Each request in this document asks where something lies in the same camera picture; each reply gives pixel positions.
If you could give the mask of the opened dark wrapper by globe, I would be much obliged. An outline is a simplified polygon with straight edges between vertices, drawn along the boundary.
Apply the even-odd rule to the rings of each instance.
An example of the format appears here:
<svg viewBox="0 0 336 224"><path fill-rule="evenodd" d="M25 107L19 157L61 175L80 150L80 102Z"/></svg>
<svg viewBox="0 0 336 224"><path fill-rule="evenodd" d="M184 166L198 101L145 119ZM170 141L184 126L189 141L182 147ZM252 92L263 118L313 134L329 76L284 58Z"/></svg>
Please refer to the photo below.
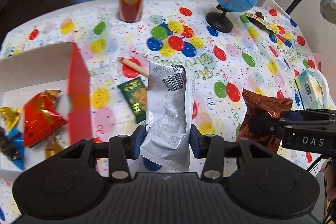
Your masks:
<svg viewBox="0 0 336 224"><path fill-rule="evenodd" d="M259 12L258 14L253 14L252 12L246 11L243 12L243 15L245 15L252 24L254 24L255 26L257 26L262 30L272 32L273 34L278 34L280 32L280 29L278 28L277 25L275 25L274 23L269 23L265 21L263 17L259 16L261 15L261 12Z"/></svg>

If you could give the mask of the red foil snack bag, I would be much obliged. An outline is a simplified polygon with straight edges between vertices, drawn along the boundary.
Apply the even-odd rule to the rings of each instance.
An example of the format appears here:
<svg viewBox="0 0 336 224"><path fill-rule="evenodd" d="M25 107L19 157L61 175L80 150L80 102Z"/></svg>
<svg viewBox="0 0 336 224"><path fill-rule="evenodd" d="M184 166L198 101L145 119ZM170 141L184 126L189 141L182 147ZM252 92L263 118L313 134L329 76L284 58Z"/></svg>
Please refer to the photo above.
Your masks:
<svg viewBox="0 0 336 224"><path fill-rule="evenodd" d="M56 111L60 90L44 90L24 105L23 143L34 147L68 122Z"/></svg>

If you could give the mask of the tissue pack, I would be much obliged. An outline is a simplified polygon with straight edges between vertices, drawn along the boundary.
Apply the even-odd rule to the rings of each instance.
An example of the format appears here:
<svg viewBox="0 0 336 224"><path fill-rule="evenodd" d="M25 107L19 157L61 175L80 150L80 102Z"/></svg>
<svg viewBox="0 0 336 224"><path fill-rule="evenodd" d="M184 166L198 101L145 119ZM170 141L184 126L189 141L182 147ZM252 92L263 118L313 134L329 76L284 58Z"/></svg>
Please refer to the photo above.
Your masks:
<svg viewBox="0 0 336 224"><path fill-rule="evenodd" d="M329 85L319 70L307 69L295 77L294 82L304 109L335 110Z"/></svg>

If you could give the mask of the white grey snack packet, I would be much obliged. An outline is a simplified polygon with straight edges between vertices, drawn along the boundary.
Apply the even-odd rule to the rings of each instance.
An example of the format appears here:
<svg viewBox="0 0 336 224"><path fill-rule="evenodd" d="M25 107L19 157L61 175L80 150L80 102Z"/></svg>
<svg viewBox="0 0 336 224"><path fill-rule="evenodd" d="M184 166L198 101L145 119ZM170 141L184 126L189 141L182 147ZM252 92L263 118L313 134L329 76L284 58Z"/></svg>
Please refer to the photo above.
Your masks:
<svg viewBox="0 0 336 224"><path fill-rule="evenodd" d="M189 170L194 94L195 76L188 68L149 63L142 157L177 172Z"/></svg>

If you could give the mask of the red and white cardboard box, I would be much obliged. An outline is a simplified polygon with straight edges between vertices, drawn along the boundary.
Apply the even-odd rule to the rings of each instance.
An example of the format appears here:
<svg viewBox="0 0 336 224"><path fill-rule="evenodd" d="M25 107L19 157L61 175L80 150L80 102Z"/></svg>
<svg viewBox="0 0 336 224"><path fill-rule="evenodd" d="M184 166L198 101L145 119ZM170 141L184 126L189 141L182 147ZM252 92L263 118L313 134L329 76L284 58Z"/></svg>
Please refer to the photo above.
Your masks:
<svg viewBox="0 0 336 224"><path fill-rule="evenodd" d="M67 124L52 134L60 135L69 146L92 137L90 76L75 43L58 43L35 48L1 60L1 107L21 108L15 126L23 135L24 105L44 90L60 90L56 111ZM26 147L24 170L1 154L1 177L16 179L45 157L46 140Z"/></svg>

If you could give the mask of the yellow snack packet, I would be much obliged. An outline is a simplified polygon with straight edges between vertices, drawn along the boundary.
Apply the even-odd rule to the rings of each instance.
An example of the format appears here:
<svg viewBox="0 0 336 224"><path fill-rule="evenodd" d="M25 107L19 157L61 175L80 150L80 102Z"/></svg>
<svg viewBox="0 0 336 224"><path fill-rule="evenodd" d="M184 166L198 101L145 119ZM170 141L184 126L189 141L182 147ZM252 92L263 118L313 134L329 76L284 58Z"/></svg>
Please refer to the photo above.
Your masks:
<svg viewBox="0 0 336 224"><path fill-rule="evenodd" d="M13 109L12 107L1 107L0 113L7 130L11 131L19 122L22 115L22 109L19 107L16 109Z"/></svg>

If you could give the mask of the green beef jerky packet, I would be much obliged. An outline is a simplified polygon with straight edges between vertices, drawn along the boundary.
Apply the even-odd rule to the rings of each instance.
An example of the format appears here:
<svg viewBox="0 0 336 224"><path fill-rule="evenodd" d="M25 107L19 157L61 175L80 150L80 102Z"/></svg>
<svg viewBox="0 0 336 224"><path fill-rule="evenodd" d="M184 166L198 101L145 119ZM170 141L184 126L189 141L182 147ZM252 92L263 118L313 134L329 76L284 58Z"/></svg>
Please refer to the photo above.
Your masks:
<svg viewBox="0 0 336 224"><path fill-rule="evenodd" d="M131 108L136 124L143 122L146 119L147 88L141 77L121 83L118 88Z"/></svg>

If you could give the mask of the brown jelly cup snack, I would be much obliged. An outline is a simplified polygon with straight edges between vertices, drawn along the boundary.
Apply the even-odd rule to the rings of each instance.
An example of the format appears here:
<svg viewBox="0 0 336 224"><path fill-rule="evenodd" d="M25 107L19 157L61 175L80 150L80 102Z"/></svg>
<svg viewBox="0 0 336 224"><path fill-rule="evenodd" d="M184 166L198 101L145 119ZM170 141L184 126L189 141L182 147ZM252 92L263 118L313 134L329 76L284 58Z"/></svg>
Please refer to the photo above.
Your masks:
<svg viewBox="0 0 336 224"><path fill-rule="evenodd" d="M45 146L46 159L66 149L67 145L64 143L60 135L52 134L48 136Z"/></svg>

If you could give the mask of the sausage stick with red tip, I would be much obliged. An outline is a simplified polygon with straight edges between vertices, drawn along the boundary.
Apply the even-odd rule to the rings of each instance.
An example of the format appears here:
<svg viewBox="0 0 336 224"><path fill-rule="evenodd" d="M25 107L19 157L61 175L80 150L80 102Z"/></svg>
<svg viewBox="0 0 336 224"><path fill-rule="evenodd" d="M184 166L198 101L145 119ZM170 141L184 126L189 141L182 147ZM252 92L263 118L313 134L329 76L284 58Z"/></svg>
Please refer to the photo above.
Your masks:
<svg viewBox="0 0 336 224"><path fill-rule="evenodd" d="M124 58L124 57L118 57L118 61L122 63L123 65L126 65L130 67L131 69L135 70L136 72L142 74L145 77L149 77L149 72L145 69L143 69L141 66L137 65L136 63Z"/></svg>

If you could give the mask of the dark brown snack packet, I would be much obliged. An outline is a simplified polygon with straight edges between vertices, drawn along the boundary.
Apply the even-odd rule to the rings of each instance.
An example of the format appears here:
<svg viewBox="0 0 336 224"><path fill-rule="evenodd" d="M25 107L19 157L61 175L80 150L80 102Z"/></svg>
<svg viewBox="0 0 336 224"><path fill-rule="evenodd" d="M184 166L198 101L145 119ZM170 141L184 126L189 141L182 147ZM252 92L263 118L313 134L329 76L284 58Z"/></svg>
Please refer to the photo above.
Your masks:
<svg viewBox="0 0 336 224"><path fill-rule="evenodd" d="M290 111L293 100L263 96L246 89L243 89L242 97L247 111L236 141L248 138L276 153L280 139L276 136L275 130L270 129L270 121Z"/></svg>

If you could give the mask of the blue chocolate snack packet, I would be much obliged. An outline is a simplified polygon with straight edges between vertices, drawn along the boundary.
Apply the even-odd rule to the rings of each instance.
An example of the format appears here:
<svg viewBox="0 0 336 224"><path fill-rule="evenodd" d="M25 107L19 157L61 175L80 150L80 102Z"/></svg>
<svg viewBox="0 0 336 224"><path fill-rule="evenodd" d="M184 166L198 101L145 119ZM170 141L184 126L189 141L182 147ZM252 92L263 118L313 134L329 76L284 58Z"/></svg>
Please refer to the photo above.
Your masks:
<svg viewBox="0 0 336 224"><path fill-rule="evenodd" d="M1 153L20 170L24 170L24 152L22 133L15 127L6 135L1 127Z"/></svg>

